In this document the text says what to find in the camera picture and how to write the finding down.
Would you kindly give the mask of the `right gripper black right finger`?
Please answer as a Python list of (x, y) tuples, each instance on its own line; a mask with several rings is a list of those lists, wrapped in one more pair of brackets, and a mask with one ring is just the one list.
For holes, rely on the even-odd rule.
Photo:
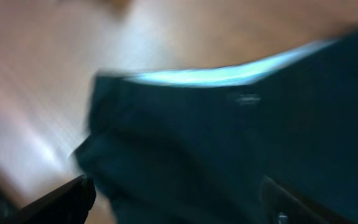
[(287, 184), (267, 176), (261, 183), (259, 199), (270, 224), (352, 224)]

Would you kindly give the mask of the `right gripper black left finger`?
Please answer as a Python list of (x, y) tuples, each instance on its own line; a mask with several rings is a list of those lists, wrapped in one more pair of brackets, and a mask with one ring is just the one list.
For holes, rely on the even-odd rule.
[(11, 223), (84, 224), (95, 200), (93, 180), (80, 175), (19, 210)]

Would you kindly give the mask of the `black shorts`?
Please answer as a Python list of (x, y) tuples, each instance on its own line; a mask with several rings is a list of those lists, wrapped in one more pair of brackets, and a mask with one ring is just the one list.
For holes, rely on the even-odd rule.
[(358, 223), (358, 29), (256, 62), (94, 79), (78, 165), (119, 223), (265, 223), (270, 178)]

